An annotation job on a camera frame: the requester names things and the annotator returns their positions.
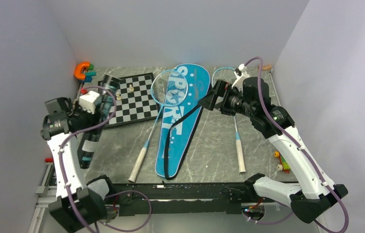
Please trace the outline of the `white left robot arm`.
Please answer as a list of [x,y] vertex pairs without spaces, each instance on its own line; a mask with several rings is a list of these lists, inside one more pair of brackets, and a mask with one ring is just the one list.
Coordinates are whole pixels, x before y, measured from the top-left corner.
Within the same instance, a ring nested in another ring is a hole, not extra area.
[[40,134],[47,142],[56,173],[56,201],[48,206],[51,216],[69,233],[75,233],[107,216],[105,204],[116,197],[112,181],[99,176],[85,182],[78,159],[76,132],[95,128],[95,115],[73,112],[71,100],[65,97],[45,102]]

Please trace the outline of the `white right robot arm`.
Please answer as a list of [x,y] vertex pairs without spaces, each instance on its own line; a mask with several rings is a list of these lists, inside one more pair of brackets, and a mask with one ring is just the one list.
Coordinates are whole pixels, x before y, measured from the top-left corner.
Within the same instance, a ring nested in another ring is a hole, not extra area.
[[268,198],[290,207],[303,222],[311,223],[348,194],[343,184],[335,184],[315,162],[288,112],[271,103],[269,85],[257,77],[243,80],[242,90],[218,81],[198,101],[205,109],[222,114],[249,117],[252,126],[280,152],[297,178],[298,185],[274,181],[257,173],[245,183],[249,201]]

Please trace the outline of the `blue racket bag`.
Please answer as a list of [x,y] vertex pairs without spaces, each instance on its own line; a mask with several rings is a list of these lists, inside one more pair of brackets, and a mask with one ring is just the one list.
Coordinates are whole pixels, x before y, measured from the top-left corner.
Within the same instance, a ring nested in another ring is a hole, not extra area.
[[180,64],[174,70],[182,73],[188,82],[188,93],[176,107],[165,107],[160,125],[155,172],[158,176],[174,179],[185,159],[202,114],[198,101],[211,87],[209,72],[197,64]]

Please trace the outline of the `black shuttlecock tube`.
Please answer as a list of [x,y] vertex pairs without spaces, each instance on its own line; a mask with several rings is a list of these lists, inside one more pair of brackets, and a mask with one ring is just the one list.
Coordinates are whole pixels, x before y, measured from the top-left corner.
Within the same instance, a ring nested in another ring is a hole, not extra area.
[[[116,91],[120,87],[120,80],[110,76],[105,75],[103,81],[99,84],[99,86],[104,87],[109,90],[113,95],[116,94]],[[103,90],[98,90],[98,93],[102,96],[101,104],[96,108],[97,117],[93,126],[97,125],[103,121],[105,121],[110,116],[111,107],[114,107],[114,112],[116,111],[116,101],[113,97],[107,94]],[[88,131],[83,133],[82,138],[80,140],[80,144],[77,150],[78,160],[80,168],[88,169],[92,160],[92,157],[96,151],[97,143],[102,134],[102,127],[96,128],[92,131]]]

